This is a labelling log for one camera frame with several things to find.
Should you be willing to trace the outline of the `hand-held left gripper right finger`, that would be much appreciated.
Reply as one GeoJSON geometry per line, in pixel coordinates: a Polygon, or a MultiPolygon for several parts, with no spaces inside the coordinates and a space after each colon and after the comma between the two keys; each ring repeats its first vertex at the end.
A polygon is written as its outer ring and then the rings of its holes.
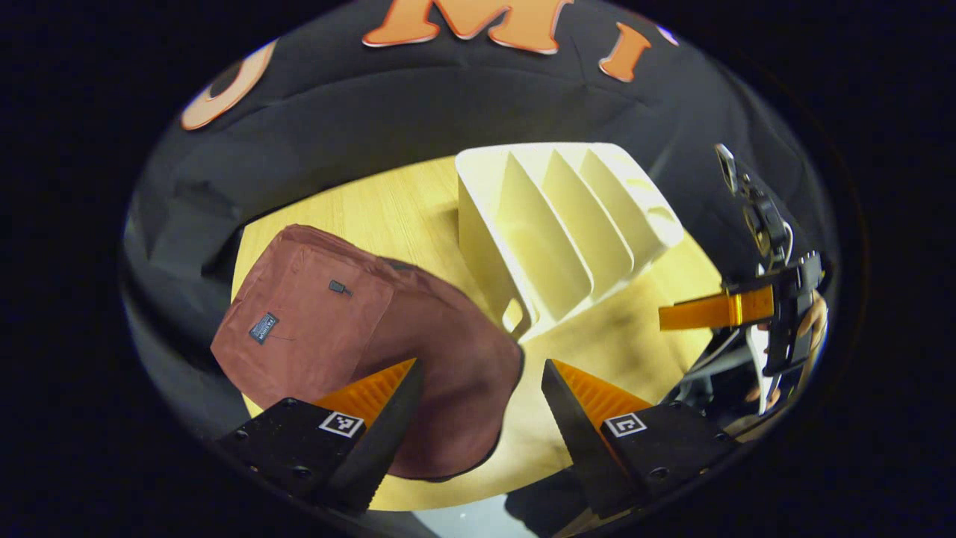
{"type": "Polygon", "coordinates": [[[541,391],[587,503],[602,518],[672,496],[739,447],[690,406],[653,405],[560,360],[545,361],[541,391]]]}

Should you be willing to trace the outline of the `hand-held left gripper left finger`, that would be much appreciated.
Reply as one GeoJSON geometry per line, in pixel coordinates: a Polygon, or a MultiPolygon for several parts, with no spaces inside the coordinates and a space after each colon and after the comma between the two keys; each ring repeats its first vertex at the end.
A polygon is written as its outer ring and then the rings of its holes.
{"type": "Polygon", "coordinates": [[[310,403],[283,398],[219,437],[217,453],[281,496],[361,515],[395,459],[419,405],[416,359],[310,403]]]}

